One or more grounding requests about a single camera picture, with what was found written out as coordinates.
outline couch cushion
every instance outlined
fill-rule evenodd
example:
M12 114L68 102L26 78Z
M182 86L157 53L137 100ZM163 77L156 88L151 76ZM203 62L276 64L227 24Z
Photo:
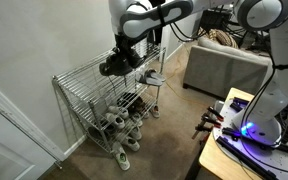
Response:
M241 51L234 48L223 49ZM193 45L183 86L195 87L224 99L232 87L255 94L263 82L270 61L257 56L254 59L258 60L252 60L249 55L255 56L246 53L241 57L232 55L230 51L224 53L222 50Z
M230 55L235 55L238 57L243 57L243 58L247 58L250 60L259 60L259 61L267 61L270 62L270 58L266 58L266 57L261 57L261 56L257 56L239 49L235 49L229 46L223 46L217 43L214 43L212 40L205 38L205 37L201 37L198 40L198 45L201 47L205 47L208 49L212 49L215 51L219 51L219 52L223 52L223 53L227 53Z

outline shoe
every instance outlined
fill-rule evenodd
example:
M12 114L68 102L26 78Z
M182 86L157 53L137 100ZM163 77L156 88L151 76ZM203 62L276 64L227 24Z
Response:
M152 86L162 86L163 82L159 79L149 77L147 73L135 74L135 80L142 84L152 85Z
M131 132L130 132L131 137L133 137L136 140L142 139L142 133L140 131L140 128L135 126Z
M129 63L129 65L132 68L138 68L140 67L146 59L146 56L140 57L138 53L132 49L131 47L135 45L135 41L132 42L131 40L127 39L125 36L118 36L115 35L115 41L117 44L117 47L121 50L121 53L123 53Z
M94 127L89 127L89 128L87 129L87 131L88 131L88 133L89 133L94 139L103 141L103 137L102 137L100 131L97 130L96 128L94 128ZM108 132L104 131L104 135L105 135L107 141L109 141L109 140L111 139Z
M129 66L126 57L121 52L117 52L107 57L106 63L99 65L100 73L103 76L124 76L132 72L132 68Z
M123 93L123 95L117 99L117 106L126 107L130 104L135 98L137 94L135 93ZM134 100L134 102L127 107L129 114L134 114L136 112L141 112L145 108L145 103L141 97L138 97Z
M146 59L146 56L140 57L134 49L129 49L125 51L126 59L128 60L129 65L136 69L140 67Z
M137 124L138 127L143 126L143 121L141 120L141 115L139 113L133 114L131 119L135 124Z
M103 124L102 127L106 126L107 123L108 122L106 120L102 120L101 121L101 124ZM114 125L110 124L105 128L104 131L107 132L110 136L112 136L113 134L116 133L117 129Z
M149 70L145 71L145 73L150 78L154 78L154 79L157 79L157 80L162 81L162 82L164 82L166 80L165 77L162 76L161 74L157 73L155 69L149 69Z
M129 116L127 109L123 107L109 106L108 111L114 114L118 114L123 119L127 119Z
M130 136L126 136L123 133L117 133L116 134L116 139L122 145L125 145L125 146L129 147L133 151L138 151L140 149L140 144L134 138L132 138Z
M160 112L158 111L158 106L155 105L150 109L150 112L152 114L153 117L155 118L159 118L160 117Z
M127 159L126 153L121 145L120 142L116 141L113 143L112 146L114 157L120 166L120 168L124 171L128 170L130 168L130 162Z
M123 129L125 127L124 119L122 119L118 115L112 113L106 113L105 116L108 122L111 122L118 129Z
M140 144L135 139L129 136L126 136L126 138L122 142L122 145L129 147L133 151L138 151L140 149Z

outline wooden desk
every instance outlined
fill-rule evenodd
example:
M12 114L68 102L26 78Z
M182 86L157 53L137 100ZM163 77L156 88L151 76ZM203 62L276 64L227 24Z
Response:
M228 100L234 97L251 100L253 95L232 88L226 97L225 103L228 103ZM213 133L210 134L205 144L203 152L199 158L199 162L201 166L221 179L250 179L244 170L247 171L252 179L261 179L258 175L247 168L244 168L243 170L239 163L226 156L222 150L218 148Z

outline metal shelf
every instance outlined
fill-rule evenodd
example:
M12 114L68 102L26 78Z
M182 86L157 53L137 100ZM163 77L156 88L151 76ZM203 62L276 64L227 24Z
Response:
M125 128L115 132L115 135L120 133L123 137L107 136L104 132L112 123L108 123L109 121L105 119L108 107L129 108L136 99L141 97L145 107L139 113L143 116L157 103L159 90L156 97L145 93L148 86L138 83L135 80L135 74L145 71L148 65L160 55L163 55L162 59L164 59L165 49L161 50L160 47L145 41L132 48L140 56L146 55L146 60L139 68L133 69L125 76L102 76L100 74L100 64L106 62L106 59L114 53L110 50L80 67L53 77L54 88L64 100L70 113L82 125L87 136L109 153L112 153L112 144L117 139L123 140L137 124L130 119L125 119ZM164 61L162 61L160 72L163 70L163 63ZM93 137L88 132L90 127L107 137Z
M139 112L141 114L140 119L143 119L143 116L145 113L147 113L156 103L156 98L152 97L151 95L147 93L143 93L140 96L143 99L143 102L145 103L144 109ZM113 142L117 141L117 139L124 140L132 131L133 128L138 126L138 123L134 123L132 120L126 121L125 128L117 131L116 133L119 134L119 136L115 136L111 141L109 141L110 145L113 144Z
M137 52L143 50L148 52L145 62L138 69L150 64L159 57L161 53L159 47L152 44L135 46L134 49ZM106 58L112 54L112 51L108 51L79 68L56 76L58 84L83 101L95 102L105 95L105 90L110 88L110 84L118 84L124 79L124 77L113 75L109 77L102 76L99 72L99 65L105 62ZM127 74L125 78L132 78L135 75L135 72L136 70L133 70L131 73Z

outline brown carpet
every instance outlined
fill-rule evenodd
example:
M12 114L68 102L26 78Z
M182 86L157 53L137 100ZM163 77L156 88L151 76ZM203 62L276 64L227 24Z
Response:
M185 44L164 66L163 74L168 79L160 91L161 117L150 115L143 120L138 152L124 148L131 163L129 170L122 171L114 158L88 139L63 162L63 170L54 169L44 179L184 179L199 150L201 135L191 139L194 127L215 102L213 97L182 88L191 45ZM156 88L150 87L148 92L154 94Z

